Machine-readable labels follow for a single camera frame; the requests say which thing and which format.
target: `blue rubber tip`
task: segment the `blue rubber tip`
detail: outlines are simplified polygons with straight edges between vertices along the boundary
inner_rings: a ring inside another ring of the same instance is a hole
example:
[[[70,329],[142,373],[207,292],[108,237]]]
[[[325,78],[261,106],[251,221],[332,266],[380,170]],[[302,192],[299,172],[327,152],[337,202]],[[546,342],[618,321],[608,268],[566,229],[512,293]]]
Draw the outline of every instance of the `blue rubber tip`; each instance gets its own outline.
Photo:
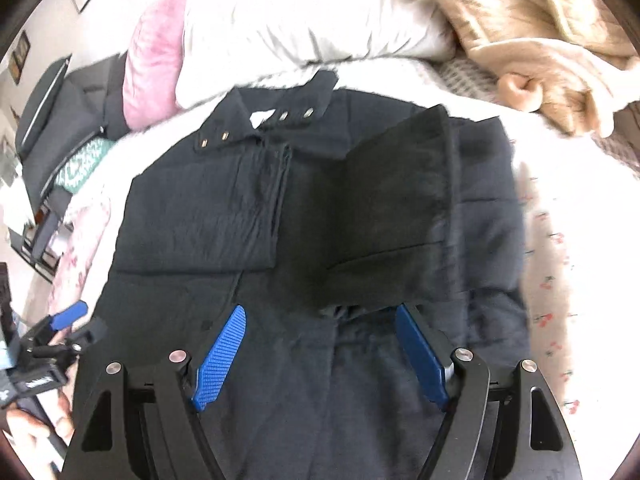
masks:
[[[86,316],[89,307],[84,301],[78,301],[71,305],[68,309],[63,310],[59,314],[51,317],[50,326],[56,332],[67,328],[75,323],[81,317]]]
[[[198,369],[196,391],[191,400],[199,412],[218,398],[245,331],[246,314],[244,308],[238,305]]]
[[[424,395],[441,410],[446,409],[449,395],[445,388],[444,368],[404,305],[396,310],[396,335],[418,377]]]

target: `white pillow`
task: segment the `white pillow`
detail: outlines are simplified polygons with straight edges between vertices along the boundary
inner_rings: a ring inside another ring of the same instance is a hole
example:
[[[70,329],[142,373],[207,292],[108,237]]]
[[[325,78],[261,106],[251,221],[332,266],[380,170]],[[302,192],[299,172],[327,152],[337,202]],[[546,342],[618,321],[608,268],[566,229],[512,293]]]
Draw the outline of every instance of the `white pillow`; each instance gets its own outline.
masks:
[[[435,0],[188,0],[176,97],[190,108],[310,62],[453,55]]]

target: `woven throw blanket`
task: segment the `woven throw blanket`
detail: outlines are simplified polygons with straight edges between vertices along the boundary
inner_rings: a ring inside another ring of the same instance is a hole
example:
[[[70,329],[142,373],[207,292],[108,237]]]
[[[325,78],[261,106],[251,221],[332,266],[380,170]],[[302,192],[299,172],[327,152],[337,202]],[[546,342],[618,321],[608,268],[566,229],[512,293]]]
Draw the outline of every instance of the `woven throw blanket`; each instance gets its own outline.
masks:
[[[566,133],[613,131],[640,98],[640,60],[601,0],[438,0],[470,59],[498,76],[500,99],[540,110]]]

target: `human hand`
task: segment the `human hand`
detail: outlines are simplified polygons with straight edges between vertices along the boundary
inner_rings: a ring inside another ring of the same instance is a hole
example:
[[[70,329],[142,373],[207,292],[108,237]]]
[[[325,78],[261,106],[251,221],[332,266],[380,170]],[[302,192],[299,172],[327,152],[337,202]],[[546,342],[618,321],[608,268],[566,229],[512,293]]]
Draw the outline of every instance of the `human hand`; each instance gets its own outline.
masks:
[[[56,433],[69,443],[74,433],[71,420],[71,405],[68,397],[59,390],[58,402],[50,416],[56,428]],[[50,435],[50,429],[41,421],[34,418],[12,404],[6,410],[6,420],[14,438],[16,451],[35,480],[54,480],[55,476],[50,468],[49,453],[39,451],[39,440],[45,440]]]

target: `black handle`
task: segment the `black handle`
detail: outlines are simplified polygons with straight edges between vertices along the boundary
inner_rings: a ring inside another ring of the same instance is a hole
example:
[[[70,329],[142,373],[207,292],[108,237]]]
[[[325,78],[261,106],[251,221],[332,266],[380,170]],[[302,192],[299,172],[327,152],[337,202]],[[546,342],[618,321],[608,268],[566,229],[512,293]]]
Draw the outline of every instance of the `black handle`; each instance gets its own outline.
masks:
[[[33,415],[40,422],[43,422],[49,427],[51,430],[49,442],[53,446],[53,449],[56,450],[56,453],[58,453],[60,457],[62,457],[62,460],[64,460],[67,449],[66,442],[62,440],[62,437],[60,437],[59,434],[56,433],[56,428],[50,420],[49,415],[47,415],[47,412],[44,411],[38,397],[24,397],[22,399],[18,399],[16,404],[18,405],[18,408],[30,415]]]

